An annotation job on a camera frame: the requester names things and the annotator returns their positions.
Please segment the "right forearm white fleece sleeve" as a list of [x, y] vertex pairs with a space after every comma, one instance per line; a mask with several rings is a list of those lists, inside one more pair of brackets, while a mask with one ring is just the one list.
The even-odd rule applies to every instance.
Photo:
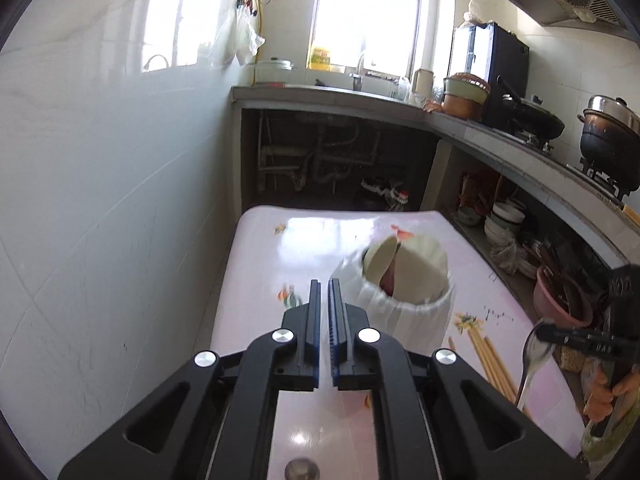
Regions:
[[596, 424], [590, 422], [587, 425], [582, 435], [582, 455], [588, 463], [589, 479], [596, 478], [598, 474], [605, 470], [605, 467], [608, 466], [608, 463], [630, 435], [638, 418], [639, 400], [635, 400], [629, 412], [607, 436], [596, 437], [592, 433]]

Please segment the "person's right hand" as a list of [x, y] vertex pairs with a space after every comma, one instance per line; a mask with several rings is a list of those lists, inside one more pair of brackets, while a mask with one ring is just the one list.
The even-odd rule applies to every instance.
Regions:
[[622, 420], [639, 400], [639, 370], [632, 371], [614, 387], [608, 384], [608, 378], [596, 359], [585, 360], [580, 375], [585, 407], [582, 410], [590, 422], [603, 422], [608, 416], [616, 424]]

